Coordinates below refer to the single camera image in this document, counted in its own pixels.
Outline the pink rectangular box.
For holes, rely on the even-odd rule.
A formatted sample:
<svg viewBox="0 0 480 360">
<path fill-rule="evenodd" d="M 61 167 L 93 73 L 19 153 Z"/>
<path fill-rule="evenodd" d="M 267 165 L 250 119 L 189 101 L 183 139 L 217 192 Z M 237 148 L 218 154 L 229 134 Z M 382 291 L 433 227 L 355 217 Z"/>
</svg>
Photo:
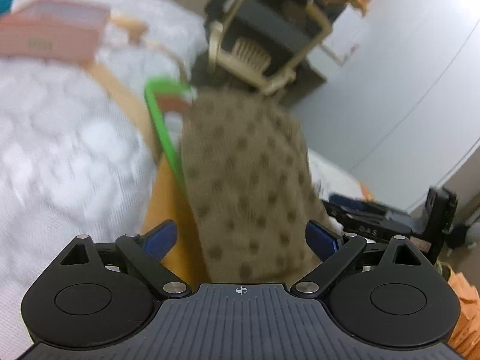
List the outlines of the pink rectangular box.
<svg viewBox="0 0 480 360">
<path fill-rule="evenodd" d="M 1 55 L 90 62 L 110 14 L 96 2 L 29 0 L 1 17 Z"/>
</svg>

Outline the beige and black office chair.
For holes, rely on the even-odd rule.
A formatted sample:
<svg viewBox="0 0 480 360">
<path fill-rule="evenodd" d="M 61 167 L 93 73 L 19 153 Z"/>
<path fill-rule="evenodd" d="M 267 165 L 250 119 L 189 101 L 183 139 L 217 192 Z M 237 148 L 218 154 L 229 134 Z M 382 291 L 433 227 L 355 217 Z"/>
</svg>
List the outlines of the beige and black office chair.
<svg viewBox="0 0 480 360">
<path fill-rule="evenodd" d="M 299 66 L 332 32 L 320 0 L 210 0 L 208 68 L 264 96 L 295 82 Z"/>
</svg>

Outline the brown polka dot corduroy garment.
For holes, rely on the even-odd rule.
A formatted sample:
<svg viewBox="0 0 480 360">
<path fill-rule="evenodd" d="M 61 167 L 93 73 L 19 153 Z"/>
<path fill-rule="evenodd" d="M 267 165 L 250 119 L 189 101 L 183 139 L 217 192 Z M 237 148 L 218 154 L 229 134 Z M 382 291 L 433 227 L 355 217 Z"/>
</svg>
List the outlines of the brown polka dot corduroy garment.
<svg viewBox="0 0 480 360">
<path fill-rule="evenodd" d="M 305 228 L 329 217 L 304 135 L 284 109 L 201 88 L 185 115 L 181 165 L 213 281 L 290 285 L 319 265 Z"/>
</svg>

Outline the white quilted mattress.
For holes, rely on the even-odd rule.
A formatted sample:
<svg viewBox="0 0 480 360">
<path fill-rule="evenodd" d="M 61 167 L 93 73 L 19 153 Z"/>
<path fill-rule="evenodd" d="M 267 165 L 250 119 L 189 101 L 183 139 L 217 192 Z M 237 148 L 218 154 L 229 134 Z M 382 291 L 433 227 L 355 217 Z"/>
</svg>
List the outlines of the white quilted mattress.
<svg viewBox="0 0 480 360">
<path fill-rule="evenodd" d="M 86 1 L 144 20 L 146 38 L 173 51 L 188 73 L 207 48 L 203 18 L 172 0 Z M 178 77 L 170 57 L 128 45 L 110 24 L 101 46 L 97 61 L 139 98 L 148 78 Z M 321 197 L 368 196 L 313 150 L 308 160 Z M 139 130 L 81 67 L 1 57 L 1 359 L 32 345 L 20 303 L 43 269 L 75 235 L 111 242 L 140 230 L 155 176 Z"/>
</svg>

